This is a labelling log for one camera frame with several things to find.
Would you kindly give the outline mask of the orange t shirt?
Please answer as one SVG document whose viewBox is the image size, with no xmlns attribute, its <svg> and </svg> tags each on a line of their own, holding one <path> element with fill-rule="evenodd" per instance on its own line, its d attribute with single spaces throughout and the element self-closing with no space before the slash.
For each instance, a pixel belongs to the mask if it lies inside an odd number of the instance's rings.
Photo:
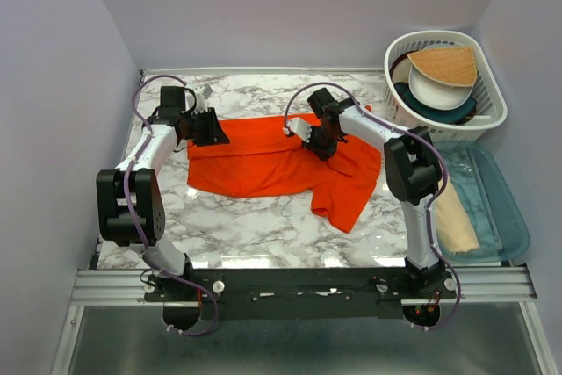
<svg viewBox="0 0 562 375">
<path fill-rule="evenodd" d="M 312 193 L 311 211 L 348 233 L 374 192 L 382 168 L 377 149 L 350 136 L 320 160 L 283 133 L 280 116 L 225 119 L 230 142 L 188 148 L 187 184 L 233 198 Z"/>
</svg>

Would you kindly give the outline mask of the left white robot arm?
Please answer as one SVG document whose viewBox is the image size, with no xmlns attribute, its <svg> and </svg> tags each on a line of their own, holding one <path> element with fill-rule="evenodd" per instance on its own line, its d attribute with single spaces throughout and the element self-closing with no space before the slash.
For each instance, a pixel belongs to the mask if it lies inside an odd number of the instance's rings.
<svg viewBox="0 0 562 375">
<path fill-rule="evenodd" d="M 169 275 L 164 289 L 173 299 L 188 299 L 195 287 L 188 256 L 164 234 L 166 217 L 157 176 L 178 146 L 228 144 L 216 111 L 207 99 L 210 86 L 192 90 L 162 86 L 160 104 L 142 124 L 141 138 L 115 169 L 97 174 L 100 234 L 121 248 L 130 248 L 150 268 Z"/>
</svg>

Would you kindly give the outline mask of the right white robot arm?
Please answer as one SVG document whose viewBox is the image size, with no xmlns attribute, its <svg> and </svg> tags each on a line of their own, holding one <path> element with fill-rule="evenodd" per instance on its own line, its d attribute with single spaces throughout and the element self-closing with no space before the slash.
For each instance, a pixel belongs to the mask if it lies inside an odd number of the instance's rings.
<svg viewBox="0 0 562 375">
<path fill-rule="evenodd" d="M 382 119 L 354 97 L 343 101 L 329 90 L 315 91 L 307 102 L 319 120 L 285 118 L 285 132 L 300 137 L 302 147 L 321 160 L 335 155 L 337 145 L 354 136 L 377 149 L 385 165 L 386 185 L 399 200 L 407 230 L 406 291 L 421 298 L 433 291 L 445 272 L 437 241 L 435 202 L 448 182 L 448 172 L 424 126 L 407 129 Z"/>
</svg>

